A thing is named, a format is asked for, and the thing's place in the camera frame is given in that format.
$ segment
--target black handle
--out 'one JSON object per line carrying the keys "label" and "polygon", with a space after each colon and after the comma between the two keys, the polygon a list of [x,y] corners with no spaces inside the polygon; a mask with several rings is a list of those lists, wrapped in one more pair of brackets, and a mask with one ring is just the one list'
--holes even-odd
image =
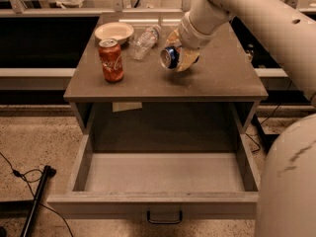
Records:
{"label": "black handle", "polygon": [[160,225],[175,225],[182,222],[183,214],[179,211],[179,219],[176,220],[154,220],[150,218],[150,211],[147,211],[147,221],[151,224],[160,224]]}

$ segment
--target plastic bottle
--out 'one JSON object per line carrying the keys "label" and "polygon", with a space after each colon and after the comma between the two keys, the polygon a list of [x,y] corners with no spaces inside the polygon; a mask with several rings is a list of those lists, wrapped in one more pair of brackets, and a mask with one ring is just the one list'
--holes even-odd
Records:
{"label": "plastic bottle", "polygon": [[129,43],[129,54],[133,59],[142,59],[158,41],[161,28],[158,25],[147,28],[139,38]]}

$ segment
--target drawer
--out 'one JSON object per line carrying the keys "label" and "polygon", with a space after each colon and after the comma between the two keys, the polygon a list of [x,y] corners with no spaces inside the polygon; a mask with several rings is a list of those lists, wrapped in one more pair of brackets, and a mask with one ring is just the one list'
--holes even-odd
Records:
{"label": "drawer", "polygon": [[254,218],[259,176],[230,103],[94,104],[65,195],[67,218]]}

